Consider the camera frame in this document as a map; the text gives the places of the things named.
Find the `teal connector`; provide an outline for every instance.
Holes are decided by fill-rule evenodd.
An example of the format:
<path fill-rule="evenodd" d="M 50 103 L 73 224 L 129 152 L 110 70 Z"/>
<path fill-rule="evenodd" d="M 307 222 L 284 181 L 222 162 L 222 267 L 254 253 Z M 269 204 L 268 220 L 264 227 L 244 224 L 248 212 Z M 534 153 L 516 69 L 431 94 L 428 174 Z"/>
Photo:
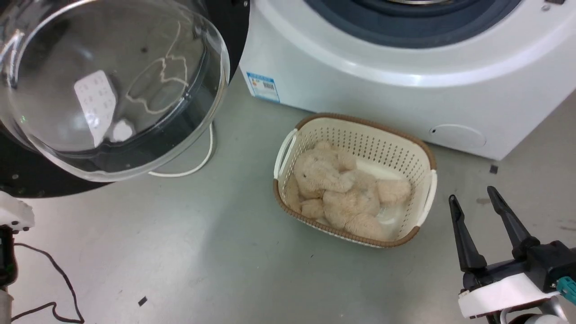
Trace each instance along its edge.
<path fill-rule="evenodd" d="M 564 298 L 576 305 L 576 282 L 570 277 L 562 277 L 556 284 L 556 290 L 560 292 Z"/>

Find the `floor stain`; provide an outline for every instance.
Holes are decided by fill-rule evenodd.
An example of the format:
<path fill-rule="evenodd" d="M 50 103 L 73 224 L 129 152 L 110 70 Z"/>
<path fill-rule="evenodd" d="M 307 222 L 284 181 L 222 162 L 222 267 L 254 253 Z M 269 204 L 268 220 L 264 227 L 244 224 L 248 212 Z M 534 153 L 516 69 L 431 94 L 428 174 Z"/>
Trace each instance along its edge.
<path fill-rule="evenodd" d="M 490 203 L 490 198 L 478 198 L 476 199 L 476 203 L 480 205 L 485 205 Z"/>

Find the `black cable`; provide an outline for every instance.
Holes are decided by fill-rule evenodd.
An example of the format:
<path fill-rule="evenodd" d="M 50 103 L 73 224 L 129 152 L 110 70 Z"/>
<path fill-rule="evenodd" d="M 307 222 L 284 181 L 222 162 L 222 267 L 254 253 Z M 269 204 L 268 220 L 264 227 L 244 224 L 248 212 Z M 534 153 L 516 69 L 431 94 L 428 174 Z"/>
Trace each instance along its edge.
<path fill-rule="evenodd" d="M 49 302 L 48 304 L 42 305 L 40 307 L 34 308 L 33 310 L 29 310 L 29 311 L 23 312 L 22 314 L 18 314 L 16 316 L 14 316 L 11 319 L 11 322 L 14 322 L 18 318 L 24 317 L 26 315 L 41 311 L 45 308 L 52 306 L 52 315 L 54 316 L 55 319 L 57 319 L 63 323 L 84 324 L 84 317 L 82 317 L 82 314 L 80 314 L 80 310 L 78 309 L 78 300 L 76 299 L 76 293 L 74 292 L 74 288 L 72 287 L 72 283 L 70 283 L 70 280 L 68 279 L 68 276 L 66 275 L 64 270 L 62 270 L 62 268 L 60 268 L 60 266 L 56 263 L 56 261 L 54 261 L 54 258 L 52 257 L 52 255 L 50 255 L 48 252 L 42 251 L 42 250 L 35 248 L 35 247 L 31 247 L 30 245 L 27 245 L 24 243 L 15 243 L 14 246 L 23 246 L 23 247 L 29 248 L 32 251 L 36 251 L 38 253 L 43 254 L 44 256 L 46 256 L 48 258 L 48 260 L 50 260 L 50 263 L 52 263 L 52 266 L 54 267 L 54 269 L 56 269 L 56 271 L 58 271 L 58 273 L 60 273 L 60 275 L 62 275 L 62 277 L 64 278 L 64 281 L 66 282 L 66 285 L 68 286 L 68 289 L 72 293 L 72 298 L 74 299 L 74 308 L 76 308 L 76 314 L 78 315 L 79 319 L 70 319 L 70 318 L 65 318 L 65 317 L 58 315 L 56 313 L 56 306 L 57 306 L 56 302 Z"/>

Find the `blue and white sticker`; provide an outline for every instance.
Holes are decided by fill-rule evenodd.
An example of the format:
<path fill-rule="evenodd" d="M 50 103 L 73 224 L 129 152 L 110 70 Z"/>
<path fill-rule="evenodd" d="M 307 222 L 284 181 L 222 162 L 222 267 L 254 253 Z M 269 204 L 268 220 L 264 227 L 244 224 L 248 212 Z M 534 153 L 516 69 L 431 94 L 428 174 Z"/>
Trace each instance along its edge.
<path fill-rule="evenodd" d="M 252 92 L 254 97 L 271 100 L 279 103 L 280 98 L 278 97 L 278 91 L 276 90 L 276 83 L 274 83 L 273 78 L 268 78 L 261 76 L 260 74 L 254 74 L 247 72 L 248 80 L 250 86 L 252 87 Z"/>

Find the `perforated basket wall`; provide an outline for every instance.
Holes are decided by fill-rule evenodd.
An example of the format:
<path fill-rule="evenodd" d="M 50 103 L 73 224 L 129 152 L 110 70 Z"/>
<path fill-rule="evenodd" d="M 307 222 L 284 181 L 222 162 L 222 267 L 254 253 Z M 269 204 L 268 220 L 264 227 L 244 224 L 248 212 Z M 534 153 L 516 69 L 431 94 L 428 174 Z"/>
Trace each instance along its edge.
<path fill-rule="evenodd" d="M 358 158 L 359 168 L 378 178 L 406 178 L 412 184 L 409 201 L 388 210 L 389 240 L 355 236 L 311 220 L 287 207 L 286 181 L 298 156 L 319 141 L 329 141 Z M 436 191 L 434 155 L 421 140 L 385 126 L 344 115 L 318 114 L 304 119 L 286 138 L 275 166 L 274 191 L 288 214 L 316 229 L 359 244 L 394 247 L 411 240 L 426 219 Z"/>

